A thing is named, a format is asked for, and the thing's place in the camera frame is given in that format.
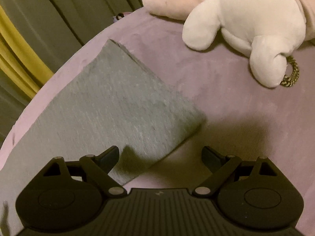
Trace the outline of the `yellow curtain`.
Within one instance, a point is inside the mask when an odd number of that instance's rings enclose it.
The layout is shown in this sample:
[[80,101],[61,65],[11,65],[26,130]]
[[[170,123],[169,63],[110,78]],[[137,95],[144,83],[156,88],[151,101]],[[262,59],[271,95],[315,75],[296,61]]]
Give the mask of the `yellow curtain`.
[[53,76],[1,9],[1,71],[29,98]]

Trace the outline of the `grey knit pants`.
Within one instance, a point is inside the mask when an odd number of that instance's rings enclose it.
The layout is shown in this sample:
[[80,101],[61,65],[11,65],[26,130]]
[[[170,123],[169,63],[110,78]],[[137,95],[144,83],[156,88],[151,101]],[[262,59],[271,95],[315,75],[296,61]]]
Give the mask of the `grey knit pants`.
[[204,118],[125,47],[108,40],[9,154],[1,170],[1,235],[22,230],[16,199],[53,157],[78,160],[118,146],[121,161],[110,176],[125,184],[176,149]]

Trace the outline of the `grey curtain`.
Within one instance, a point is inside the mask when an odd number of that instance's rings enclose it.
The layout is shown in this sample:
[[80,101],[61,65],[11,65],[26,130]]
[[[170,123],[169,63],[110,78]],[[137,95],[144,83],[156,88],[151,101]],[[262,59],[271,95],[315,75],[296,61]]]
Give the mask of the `grey curtain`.
[[[122,12],[141,0],[1,0],[1,9],[53,74]],[[32,99],[1,71],[1,140]]]

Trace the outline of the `pink plush bed blanket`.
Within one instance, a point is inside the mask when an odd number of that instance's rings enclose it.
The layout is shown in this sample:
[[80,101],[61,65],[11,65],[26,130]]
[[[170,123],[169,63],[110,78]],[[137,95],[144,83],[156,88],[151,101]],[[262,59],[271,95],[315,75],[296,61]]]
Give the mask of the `pink plush bed blanket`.
[[15,235],[22,225],[15,200],[23,189],[14,178],[28,179],[53,153],[24,151],[16,162],[12,150],[49,102],[88,65],[108,39],[124,45],[162,81],[191,99],[207,116],[202,129],[175,152],[127,184],[127,188],[193,188],[209,176],[201,148],[245,160],[268,156],[303,196],[298,229],[314,235],[314,46],[294,54],[301,76],[291,88],[266,89],[251,76],[248,61],[218,36],[205,53],[182,42],[182,24],[151,16],[143,9],[107,27],[78,50],[24,110],[1,148],[1,235]]

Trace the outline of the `black patterned pouch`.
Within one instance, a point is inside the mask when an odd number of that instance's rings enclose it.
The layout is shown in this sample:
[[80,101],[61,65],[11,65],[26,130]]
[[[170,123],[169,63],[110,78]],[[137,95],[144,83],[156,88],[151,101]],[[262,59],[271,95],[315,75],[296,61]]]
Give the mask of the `black patterned pouch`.
[[122,13],[118,13],[117,15],[115,15],[115,16],[113,17],[113,22],[115,23],[115,22],[121,20],[122,18],[124,18],[124,17],[126,17],[126,16],[128,16],[128,15],[130,15],[130,14],[132,14],[132,12],[122,12]]

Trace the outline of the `white plush toy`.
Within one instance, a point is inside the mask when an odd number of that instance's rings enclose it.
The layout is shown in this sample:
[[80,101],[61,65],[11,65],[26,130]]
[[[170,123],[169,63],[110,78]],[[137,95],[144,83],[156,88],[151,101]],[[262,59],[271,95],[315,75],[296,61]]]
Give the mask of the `white plush toy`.
[[204,51],[220,32],[248,57],[255,79],[272,89],[297,82],[292,53],[306,40],[306,30],[296,0],[205,0],[185,20],[182,39],[190,49]]

